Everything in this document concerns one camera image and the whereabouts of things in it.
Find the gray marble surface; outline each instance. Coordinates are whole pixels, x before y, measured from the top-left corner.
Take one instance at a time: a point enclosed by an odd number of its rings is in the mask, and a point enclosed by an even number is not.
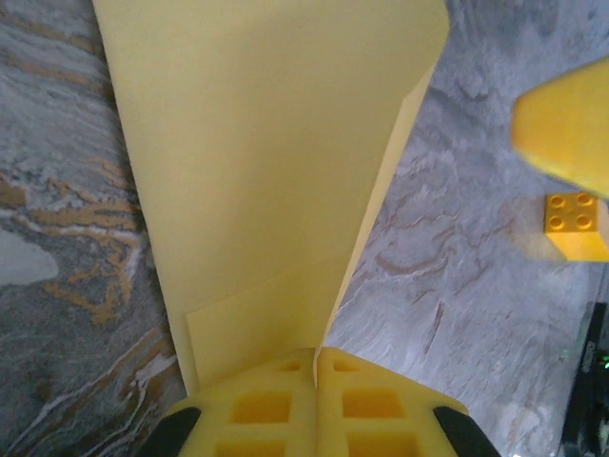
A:
[[[510,109],[609,54],[609,8],[447,7],[445,52],[327,343],[466,403],[501,455],[553,456],[607,267],[546,243],[542,196],[569,188],[510,149]],[[0,454],[130,455],[184,389],[92,6],[1,1],[0,46]]]

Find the yellow lego brick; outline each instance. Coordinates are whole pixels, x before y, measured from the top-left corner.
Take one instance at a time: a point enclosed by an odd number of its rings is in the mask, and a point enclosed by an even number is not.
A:
[[[609,57],[521,96],[512,145],[532,166],[609,197]]]
[[[320,353],[315,387],[314,356],[296,350],[185,399],[138,455],[457,457],[453,446],[475,443],[456,400],[334,348]],[[452,441],[438,409],[458,423]]]
[[[568,260],[609,261],[609,213],[588,193],[548,195],[544,231]]]

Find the yellow cardstock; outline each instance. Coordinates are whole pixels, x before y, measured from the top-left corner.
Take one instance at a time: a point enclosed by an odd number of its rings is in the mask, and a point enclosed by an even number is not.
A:
[[[442,0],[95,0],[189,392],[320,347],[447,34]]]

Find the lego stud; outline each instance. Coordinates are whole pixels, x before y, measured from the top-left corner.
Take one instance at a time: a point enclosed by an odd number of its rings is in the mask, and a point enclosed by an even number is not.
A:
[[[592,226],[592,220],[584,214],[580,214],[576,220],[579,229],[589,229]]]
[[[560,230],[564,227],[564,221],[561,218],[559,218],[558,216],[552,216],[550,218],[549,222],[550,222],[550,228],[552,230]]]
[[[560,195],[552,195],[550,197],[550,207],[556,209],[564,207],[564,198],[562,198]]]
[[[577,202],[581,207],[589,207],[592,205],[592,198],[587,193],[580,193],[578,194]]]

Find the blurry yellow object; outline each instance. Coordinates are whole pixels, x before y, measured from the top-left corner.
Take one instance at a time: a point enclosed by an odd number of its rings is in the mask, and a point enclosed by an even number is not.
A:
[[[456,400],[334,348],[321,351],[315,388],[314,356],[299,349],[190,396],[138,455],[499,456]],[[443,420],[447,411],[457,433]]]
[[[521,96],[512,144],[539,170],[609,198],[609,57]]]
[[[187,390],[320,347],[442,51],[443,0],[94,5]]]
[[[545,234],[568,260],[609,262],[609,212],[588,193],[548,195]]]

